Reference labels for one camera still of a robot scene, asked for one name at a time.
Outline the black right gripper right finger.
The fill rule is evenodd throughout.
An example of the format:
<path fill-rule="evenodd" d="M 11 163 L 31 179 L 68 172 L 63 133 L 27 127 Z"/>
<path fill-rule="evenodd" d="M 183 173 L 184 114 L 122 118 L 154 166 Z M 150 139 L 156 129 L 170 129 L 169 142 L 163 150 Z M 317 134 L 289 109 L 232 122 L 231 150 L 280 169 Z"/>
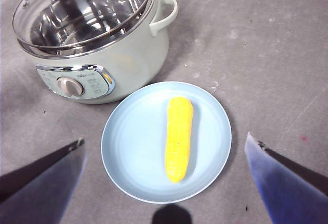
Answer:
<path fill-rule="evenodd" d="M 248 165 L 272 223 L 327 223 L 327 177 L 247 135 Z"/>

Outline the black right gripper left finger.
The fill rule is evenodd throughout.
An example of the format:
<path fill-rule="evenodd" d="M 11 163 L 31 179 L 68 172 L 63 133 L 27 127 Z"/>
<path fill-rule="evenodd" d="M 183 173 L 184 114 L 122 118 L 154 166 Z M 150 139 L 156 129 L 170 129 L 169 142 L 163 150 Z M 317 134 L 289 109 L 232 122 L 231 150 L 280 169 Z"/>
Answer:
<path fill-rule="evenodd" d="M 1 223 L 60 223 L 86 162 L 80 138 L 1 176 Z"/>

